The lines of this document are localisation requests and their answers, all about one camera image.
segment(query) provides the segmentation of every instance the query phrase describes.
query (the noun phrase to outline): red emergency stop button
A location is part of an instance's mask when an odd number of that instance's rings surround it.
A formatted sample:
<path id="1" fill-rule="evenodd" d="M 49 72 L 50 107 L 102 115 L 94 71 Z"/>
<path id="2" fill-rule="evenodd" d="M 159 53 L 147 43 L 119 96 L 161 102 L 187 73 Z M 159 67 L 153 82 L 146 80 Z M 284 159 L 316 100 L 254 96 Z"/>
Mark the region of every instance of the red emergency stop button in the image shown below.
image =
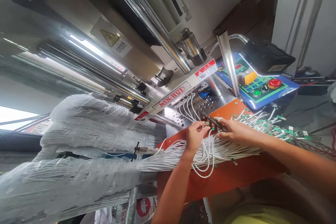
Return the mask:
<path id="1" fill-rule="evenodd" d="M 277 89 L 281 85 L 281 80 L 279 79 L 272 79 L 268 82 L 268 87 L 271 89 Z"/>

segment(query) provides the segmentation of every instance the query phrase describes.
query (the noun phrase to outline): green button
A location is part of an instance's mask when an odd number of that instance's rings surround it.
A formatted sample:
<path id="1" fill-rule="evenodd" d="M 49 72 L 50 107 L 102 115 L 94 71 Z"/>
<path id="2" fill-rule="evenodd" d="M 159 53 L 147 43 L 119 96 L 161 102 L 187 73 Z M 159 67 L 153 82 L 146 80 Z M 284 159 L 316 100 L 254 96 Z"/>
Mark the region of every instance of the green button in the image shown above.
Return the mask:
<path id="1" fill-rule="evenodd" d="M 256 90 L 256 91 L 254 91 L 253 92 L 253 95 L 255 96 L 255 97 L 259 97 L 260 96 L 260 91 L 259 90 Z"/>

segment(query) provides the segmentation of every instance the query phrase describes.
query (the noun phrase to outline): forearm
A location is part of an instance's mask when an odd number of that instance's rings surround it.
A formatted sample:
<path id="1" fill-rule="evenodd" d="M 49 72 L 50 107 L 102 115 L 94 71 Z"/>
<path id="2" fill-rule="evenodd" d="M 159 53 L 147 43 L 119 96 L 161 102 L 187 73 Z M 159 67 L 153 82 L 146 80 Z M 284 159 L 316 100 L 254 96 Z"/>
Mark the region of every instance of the forearm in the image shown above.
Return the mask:
<path id="1" fill-rule="evenodd" d="M 185 151 L 171 173 L 163 190 L 152 224 L 177 224 L 187 194 L 188 180 L 194 154 Z"/>
<path id="2" fill-rule="evenodd" d="M 317 191 L 336 200 L 335 162 L 272 136 L 267 136 L 260 147 Z"/>

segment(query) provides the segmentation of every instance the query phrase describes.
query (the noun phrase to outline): person's left hand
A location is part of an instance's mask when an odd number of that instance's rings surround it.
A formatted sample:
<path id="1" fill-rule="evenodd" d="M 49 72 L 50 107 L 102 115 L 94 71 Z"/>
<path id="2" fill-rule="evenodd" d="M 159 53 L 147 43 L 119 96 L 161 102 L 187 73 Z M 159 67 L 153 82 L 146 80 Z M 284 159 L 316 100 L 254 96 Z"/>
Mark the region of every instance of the person's left hand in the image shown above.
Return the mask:
<path id="1" fill-rule="evenodd" d="M 209 126 L 205 126 L 202 129 L 204 123 L 205 122 L 203 121 L 194 122 L 187 129 L 187 145 L 185 146 L 185 149 L 190 153 L 192 153 L 193 155 L 196 154 L 199 147 L 201 146 L 203 136 L 210 129 Z"/>

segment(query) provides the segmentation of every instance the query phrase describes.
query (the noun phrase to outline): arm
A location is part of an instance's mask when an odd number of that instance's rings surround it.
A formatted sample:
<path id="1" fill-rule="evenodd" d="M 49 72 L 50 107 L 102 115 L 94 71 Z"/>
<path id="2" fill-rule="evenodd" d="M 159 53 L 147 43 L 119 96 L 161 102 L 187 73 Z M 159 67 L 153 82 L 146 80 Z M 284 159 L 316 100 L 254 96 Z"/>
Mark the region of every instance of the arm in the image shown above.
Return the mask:
<path id="1" fill-rule="evenodd" d="M 191 163 L 201 146 L 204 134 L 210 129 L 208 126 L 200 128 L 203 125 L 203 121 L 194 122 L 187 129 L 185 151 L 163 190 L 152 224 L 177 224 L 179 222 L 187 194 Z"/>
<path id="2" fill-rule="evenodd" d="M 221 119 L 229 132 L 217 136 L 240 145 L 259 147 L 331 200 L 336 200 L 336 163 L 317 154 L 260 133 L 238 121 Z"/>

